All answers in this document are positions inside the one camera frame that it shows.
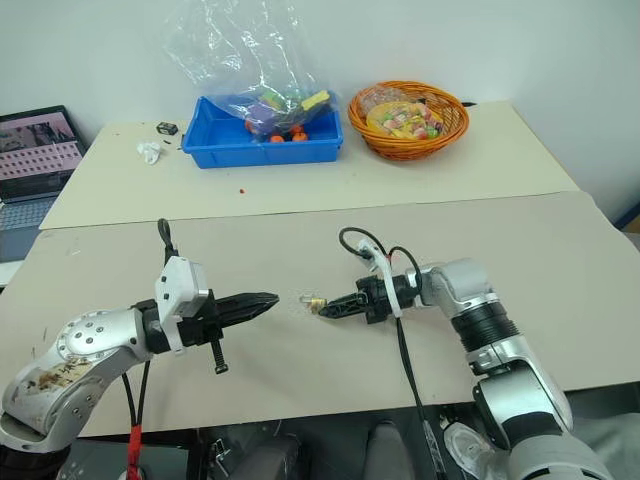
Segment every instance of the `laptop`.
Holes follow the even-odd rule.
[[[0,116],[0,262],[27,256],[85,152],[63,106]]]

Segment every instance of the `laptop keyboard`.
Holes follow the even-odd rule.
[[[40,225],[55,200],[47,198],[36,202],[5,205],[0,209],[0,230]]]

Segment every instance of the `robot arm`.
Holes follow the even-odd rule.
[[[42,357],[6,388],[0,417],[0,478],[49,478],[80,434],[107,387],[154,354],[210,343],[216,373],[228,370],[222,329],[278,302],[269,293],[215,299],[202,266],[172,254],[156,282],[156,298],[97,311],[68,322]]]
[[[358,253],[385,272],[383,278],[357,280],[356,293],[332,302],[301,300],[321,316],[364,313],[367,323],[384,321],[391,314],[399,318],[395,305],[439,307],[460,336],[472,371],[482,376],[473,396],[491,440],[510,451],[509,480],[611,480],[596,454],[571,435],[566,396],[507,317],[485,270],[462,259],[390,276],[390,262],[377,255],[376,243],[361,241]],[[390,290],[395,298],[390,298]]]

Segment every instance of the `laptop screen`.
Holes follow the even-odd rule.
[[[0,117],[0,198],[59,193],[84,152],[64,107]]]

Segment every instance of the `crumpled white paper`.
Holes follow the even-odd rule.
[[[162,147],[156,142],[138,144],[138,153],[144,155],[144,161],[149,165],[154,165],[158,161],[161,151]]]

